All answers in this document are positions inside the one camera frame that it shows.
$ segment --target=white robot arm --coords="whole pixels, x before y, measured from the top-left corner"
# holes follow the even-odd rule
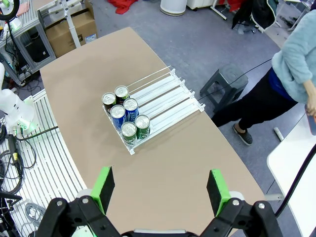
[[[0,63],[1,87],[4,73],[4,66]],[[8,133],[11,133],[15,126],[23,128],[26,131],[25,134],[35,129],[35,127],[32,127],[32,122],[36,117],[34,108],[27,105],[9,89],[0,90],[0,110],[5,113],[5,126]]]

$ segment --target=black cable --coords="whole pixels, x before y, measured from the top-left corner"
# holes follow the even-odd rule
[[[5,38],[5,46],[4,46],[4,50],[5,50],[7,53],[12,54],[12,55],[13,55],[13,59],[14,59],[15,54],[14,54],[14,53],[12,53],[12,52],[10,52],[10,51],[8,51],[8,50],[6,49],[7,43],[8,43],[8,35],[6,35],[6,38]]]
[[[23,136],[23,129],[21,129],[21,135],[22,135],[23,138],[25,138],[25,137]],[[30,142],[29,142],[28,140],[25,140],[25,142],[27,142],[27,143],[30,145],[30,147],[31,147],[31,150],[32,150],[32,153],[33,153],[33,156],[34,156],[34,162],[32,163],[32,165],[31,165],[30,167],[27,167],[27,166],[25,167],[25,166],[23,166],[23,164],[20,164],[20,166],[23,167],[24,169],[31,169],[31,168],[33,168],[33,167],[35,166],[35,164],[36,164],[37,156],[36,156],[35,149],[34,149],[34,147],[30,144]]]
[[[314,155],[316,154],[316,144],[313,146],[313,148],[311,149],[311,151],[308,153],[306,159],[304,160],[300,170],[298,171],[293,184],[291,185],[291,188],[289,189],[289,191],[287,192],[287,195],[285,196],[281,206],[279,207],[279,209],[276,211],[276,217],[279,217],[280,214],[283,212],[283,210],[285,209],[286,205],[288,204],[290,198],[292,197],[296,186],[298,185],[298,183],[300,182],[307,166],[309,165],[309,163],[311,162],[312,158],[314,157]]]
[[[1,133],[0,133],[0,144],[5,141],[5,136],[7,135],[6,127],[4,124],[1,124]]]
[[[8,24],[9,33],[10,33],[10,37],[11,37],[12,43],[13,43],[14,47],[16,48],[16,50],[19,50],[19,47],[18,47],[18,45],[16,44],[16,42],[15,42],[15,40],[14,40],[14,37],[13,37],[13,35],[12,35],[12,29],[11,29],[11,26],[10,26],[10,21],[7,20],[6,23]]]
[[[42,135],[43,133],[47,133],[47,132],[49,132],[49,131],[51,131],[51,130],[54,130],[54,129],[58,129],[58,126],[52,127],[52,128],[50,128],[50,129],[48,129],[48,130],[45,130],[45,131],[40,132],[40,133],[37,133],[37,134],[35,134],[35,135],[33,135],[33,136],[30,136],[30,137],[26,137],[26,138],[18,138],[18,137],[15,137],[15,139],[18,140],[18,141],[26,141],[26,140],[29,140],[29,139],[31,139],[31,138],[40,136],[40,135]]]
[[[12,177],[7,177],[7,175],[6,175],[6,174],[8,173],[8,171],[9,171],[9,167],[10,167],[9,164],[11,164],[11,163],[10,163],[11,159],[12,159],[12,156],[10,156],[8,162],[3,162],[3,161],[1,160],[1,162],[2,162],[3,164],[7,164],[7,167],[6,167],[6,170],[4,170],[4,165],[3,165],[3,170],[1,170],[2,167],[0,168],[0,176],[1,176],[2,178],[6,178],[6,179],[18,179],[19,176],[12,178]]]
[[[2,159],[4,156],[6,156],[6,155],[10,155],[10,151],[9,150],[6,150],[6,151],[4,151],[4,152],[2,152],[1,154],[0,154],[0,159]],[[23,181],[23,174],[24,174],[24,168],[23,168],[23,160],[22,159],[19,159],[19,162],[17,163],[15,163],[14,164],[14,166],[15,166],[15,168],[16,168],[16,171],[17,171],[17,173],[18,173],[18,177],[16,177],[16,178],[19,178],[19,181],[18,181],[18,183],[16,184],[16,186],[14,187],[14,189],[13,190],[11,190],[11,191],[8,191],[8,190],[4,190],[3,188],[2,188],[2,186],[1,186],[1,189],[2,189],[2,191],[4,191],[5,193],[7,193],[7,194],[17,194],[19,191],[20,191],[20,189],[22,188],[22,181]],[[6,178],[6,174],[8,173],[8,170],[9,170],[9,165],[7,166],[7,169],[6,169],[6,172],[2,175],[4,178]]]
[[[270,187],[268,188],[268,190],[267,190],[267,192],[266,192],[266,194],[268,194],[268,192],[269,192],[269,190],[270,190],[270,188],[272,187],[272,185],[275,183],[275,179],[273,180],[273,182],[272,182],[272,184],[270,185]]]
[[[265,62],[263,62],[263,63],[261,63],[261,64],[259,64],[258,66],[254,67],[254,68],[250,69],[249,71],[245,72],[244,74],[242,74],[240,77],[238,77],[236,80],[234,80],[232,83],[230,83],[230,84],[227,85],[226,87],[223,87],[223,88],[221,88],[221,89],[219,89],[219,90],[213,91],[212,93],[209,93],[209,94],[207,94],[207,95],[205,95],[205,96],[199,98],[197,101],[200,101],[201,99],[204,99],[205,97],[207,97],[207,96],[209,96],[209,95],[211,95],[211,94],[213,94],[213,93],[215,93],[215,92],[218,92],[218,91],[220,91],[220,90],[223,90],[223,89],[227,88],[228,86],[230,86],[231,84],[233,84],[235,81],[237,81],[237,80],[238,80],[239,78],[241,78],[242,76],[246,75],[246,74],[249,73],[250,71],[252,71],[252,70],[254,70],[254,69],[260,67],[261,65],[263,65],[263,64],[265,64],[265,63],[267,63],[267,62],[269,62],[269,61],[271,61],[271,60],[272,60],[272,58],[269,59],[269,60],[267,60],[267,61],[265,61]]]

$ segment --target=floor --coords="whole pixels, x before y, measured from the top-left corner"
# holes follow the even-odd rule
[[[208,8],[197,12],[187,10],[183,16],[172,17],[160,12],[159,2],[139,0],[126,14],[118,15],[115,8],[105,0],[92,2],[99,37],[131,27],[165,64],[176,68],[177,75],[186,79],[187,87],[197,92],[197,99],[200,98],[199,90],[219,67],[234,63],[246,72],[271,59],[279,51],[278,45],[266,34],[239,35],[236,30],[231,30],[232,15],[228,12],[225,13],[228,16],[227,21]],[[271,63],[268,62],[247,74],[249,83],[243,95],[270,67]],[[33,94],[43,88],[41,81],[34,81],[31,86]],[[19,90],[21,99],[29,94],[27,90]],[[206,104],[205,110],[212,117],[213,105],[207,98],[201,102]],[[278,127],[285,137],[303,114],[303,105],[297,105],[273,121],[253,126],[249,130],[254,139],[250,147],[236,137],[232,123],[220,128],[264,193],[274,180],[267,167],[267,156],[279,143],[273,128]],[[277,184],[272,185],[269,193],[277,192],[280,192]],[[274,210],[280,205],[277,201],[271,204]],[[284,236],[300,236],[288,207],[278,221]],[[244,235],[238,231],[233,236]]]

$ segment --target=blue can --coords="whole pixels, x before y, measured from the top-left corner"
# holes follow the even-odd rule
[[[128,98],[124,101],[124,108],[126,110],[126,118],[128,122],[135,122],[136,117],[139,115],[138,103],[133,98]]]
[[[114,105],[111,108],[111,117],[114,127],[117,131],[120,131],[123,123],[126,122],[125,109],[122,105]]]

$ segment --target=black stool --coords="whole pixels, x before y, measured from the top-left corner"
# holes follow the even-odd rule
[[[222,86],[225,94],[219,103],[213,98],[208,89],[215,83]],[[241,95],[242,91],[248,84],[248,77],[243,75],[243,72],[234,64],[228,64],[218,69],[211,79],[203,86],[199,94],[207,95],[210,101],[215,106],[214,112],[219,111],[227,104],[235,101]]]

